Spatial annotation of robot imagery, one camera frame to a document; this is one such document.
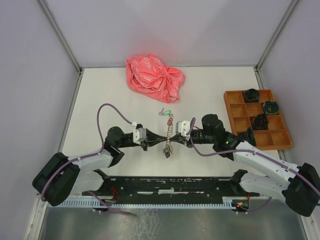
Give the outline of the large metal keyring with keys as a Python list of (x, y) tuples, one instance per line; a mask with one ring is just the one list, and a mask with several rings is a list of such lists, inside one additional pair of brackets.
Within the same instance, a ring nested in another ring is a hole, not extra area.
[(173, 123), (172, 123), (172, 125), (168, 125), (168, 127), (167, 127), (167, 132), (166, 132), (167, 140), (166, 140), (165, 146), (162, 150), (166, 159), (168, 159), (172, 153), (172, 145), (170, 142), (170, 138), (172, 137), (172, 134), (173, 134)]

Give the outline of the red tag key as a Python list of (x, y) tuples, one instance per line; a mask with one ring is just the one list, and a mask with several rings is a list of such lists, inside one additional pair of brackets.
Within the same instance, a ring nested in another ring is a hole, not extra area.
[(169, 117), (169, 119), (168, 119), (168, 121), (167, 121), (167, 125), (170, 126), (170, 125), (173, 124), (174, 115), (173, 115), (172, 113), (170, 113), (170, 114), (168, 115), (168, 117)]

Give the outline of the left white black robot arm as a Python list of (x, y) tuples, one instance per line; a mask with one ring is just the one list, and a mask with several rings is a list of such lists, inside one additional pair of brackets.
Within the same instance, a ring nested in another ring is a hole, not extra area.
[(70, 195), (96, 191), (106, 195), (111, 189), (103, 168), (113, 167), (125, 155), (121, 148), (148, 147), (166, 141), (164, 136), (139, 127), (131, 133), (111, 127), (101, 149), (83, 156), (69, 157), (55, 153), (32, 181), (32, 186), (44, 201), (55, 207)]

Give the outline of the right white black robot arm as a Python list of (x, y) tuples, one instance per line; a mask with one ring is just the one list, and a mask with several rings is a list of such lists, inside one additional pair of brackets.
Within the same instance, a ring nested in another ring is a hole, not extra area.
[(244, 192), (257, 193), (283, 201), (295, 213), (310, 217), (320, 204), (320, 176), (310, 164), (297, 165), (276, 159), (251, 145), (248, 141), (225, 130), (223, 122), (216, 114), (202, 117), (201, 129), (194, 129), (195, 118), (191, 121), (173, 119), (167, 122), (168, 142), (181, 141), (187, 147), (197, 144), (211, 144), (213, 156), (221, 156), (231, 161), (247, 165), (260, 173), (255, 175), (246, 170), (238, 170), (229, 183), (231, 193), (236, 196)]

